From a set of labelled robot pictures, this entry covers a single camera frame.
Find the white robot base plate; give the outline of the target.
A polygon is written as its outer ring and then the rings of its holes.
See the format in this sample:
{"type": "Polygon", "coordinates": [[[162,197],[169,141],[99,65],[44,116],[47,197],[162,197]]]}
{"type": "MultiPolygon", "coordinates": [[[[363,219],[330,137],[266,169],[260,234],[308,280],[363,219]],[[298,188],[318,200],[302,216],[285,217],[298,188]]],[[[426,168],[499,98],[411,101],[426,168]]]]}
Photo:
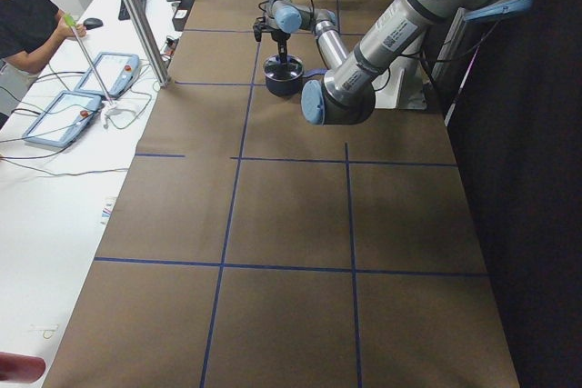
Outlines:
{"type": "Polygon", "coordinates": [[[389,68],[373,82],[376,90],[376,109],[426,110],[427,87],[431,85],[419,58],[425,55],[429,73],[438,91],[443,94],[450,87],[452,62],[437,63],[437,59],[450,59],[459,52],[460,38],[448,36],[436,44],[437,53],[430,54],[427,33],[417,37],[389,68]]]}

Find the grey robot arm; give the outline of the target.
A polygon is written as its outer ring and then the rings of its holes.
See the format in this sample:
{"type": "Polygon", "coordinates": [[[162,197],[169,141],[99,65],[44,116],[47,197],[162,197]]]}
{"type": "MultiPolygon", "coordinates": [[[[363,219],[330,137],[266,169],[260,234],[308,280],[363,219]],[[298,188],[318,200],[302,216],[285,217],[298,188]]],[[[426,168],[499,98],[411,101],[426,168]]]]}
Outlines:
{"type": "Polygon", "coordinates": [[[310,124],[359,124],[374,111],[374,81],[429,26],[465,8],[471,20],[502,20],[526,11],[533,0],[394,0],[363,38],[348,52],[340,39],[335,15],[291,0],[265,0],[264,15],[254,32],[290,35],[312,32],[327,71],[302,89],[301,108],[310,124]]]}

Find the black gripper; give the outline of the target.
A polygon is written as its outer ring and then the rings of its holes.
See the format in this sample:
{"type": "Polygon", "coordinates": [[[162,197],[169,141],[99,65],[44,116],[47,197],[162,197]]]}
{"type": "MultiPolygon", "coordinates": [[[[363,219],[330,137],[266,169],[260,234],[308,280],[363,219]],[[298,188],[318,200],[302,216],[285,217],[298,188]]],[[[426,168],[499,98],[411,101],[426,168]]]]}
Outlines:
{"type": "Polygon", "coordinates": [[[280,64],[287,64],[287,33],[274,29],[271,31],[271,38],[277,42],[277,59],[280,64]]]}

